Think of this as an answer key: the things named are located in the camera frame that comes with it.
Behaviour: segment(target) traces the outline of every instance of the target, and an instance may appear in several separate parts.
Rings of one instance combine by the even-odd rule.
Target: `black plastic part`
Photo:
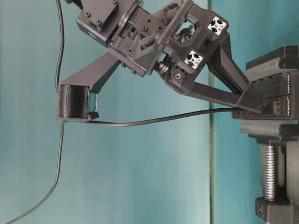
[[[298,55],[299,55],[298,46],[285,45],[266,55],[263,55],[261,57],[258,57],[248,62],[246,64],[246,69],[253,68],[257,65],[263,64],[275,58],[281,58],[283,60],[283,63],[281,63],[282,68],[287,67],[287,68],[299,69]]]
[[[88,86],[62,85],[59,101],[59,117],[87,119]]]
[[[65,0],[65,1],[68,4],[75,3],[79,8],[83,9],[81,0]]]
[[[261,113],[267,105],[231,56],[229,22],[193,0],[173,0],[150,14],[140,0],[82,0],[80,29],[110,52],[61,84],[88,86],[97,93],[122,62],[133,74],[159,72],[176,92]],[[188,29],[181,30],[183,24]],[[167,55],[161,62],[161,55]],[[231,92],[195,82],[209,69]]]

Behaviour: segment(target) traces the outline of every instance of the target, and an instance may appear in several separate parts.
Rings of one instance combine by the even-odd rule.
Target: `textured gripper pad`
[[[86,119],[88,86],[61,85],[59,116],[61,118]]]

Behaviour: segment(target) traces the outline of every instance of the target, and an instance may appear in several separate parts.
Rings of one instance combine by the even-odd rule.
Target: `mounting hole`
[[[174,76],[176,79],[181,79],[181,74],[177,73],[175,76]]]

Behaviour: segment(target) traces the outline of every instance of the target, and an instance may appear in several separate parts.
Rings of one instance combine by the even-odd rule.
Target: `black 3d-printed bracket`
[[[256,113],[267,105],[232,59],[228,21],[192,0],[173,0],[154,14],[145,11],[140,0],[67,2],[82,6],[79,28],[110,50],[60,83],[66,93],[60,96],[59,119],[98,116],[89,116],[94,114],[87,109],[89,95],[99,93],[119,63],[142,77],[155,70],[186,96]],[[206,64],[231,92],[195,82]]]

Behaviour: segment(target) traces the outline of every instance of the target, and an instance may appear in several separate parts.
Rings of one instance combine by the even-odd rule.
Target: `blue-green background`
[[[154,12],[167,0],[148,0]],[[207,1],[196,1],[207,7]],[[210,0],[230,22],[233,58],[245,63],[299,44],[297,0]],[[63,2],[62,78],[106,50],[79,31],[79,10]],[[54,73],[59,50],[55,2],[0,1],[0,223],[39,201],[54,181],[59,124]],[[207,83],[207,75],[201,81]],[[212,84],[224,88],[217,80]],[[132,121],[208,108],[168,89],[158,75],[119,68],[103,88],[102,120]],[[209,117],[144,127],[67,124],[61,179],[50,199],[19,223],[207,224]],[[230,114],[212,117],[212,220],[262,223],[254,215],[259,155]]]
[[[79,31],[79,9],[62,1],[62,79],[106,49]],[[207,7],[206,0],[196,1]],[[154,12],[168,0],[148,0]],[[60,122],[54,73],[54,0],[0,1],[0,223],[37,203],[53,184]],[[201,76],[208,83],[208,74]],[[133,121],[207,109],[157,74],[119,68],[104,86],[101,120]],[[22,224],[207,224],[209,116],[131,128],[67,124],[62,172],[49,200]]]
[[[242,70],[246,62],[282,45],[299,45],[298,0],[210,0],[210,8],[230,22],[233,58]],[[224,88],[218,81],[215,85]],[[240,128],[230,114],[212,116],[215,224],[263,223],[254,215],[254,199],[263,195],[259,149]]]

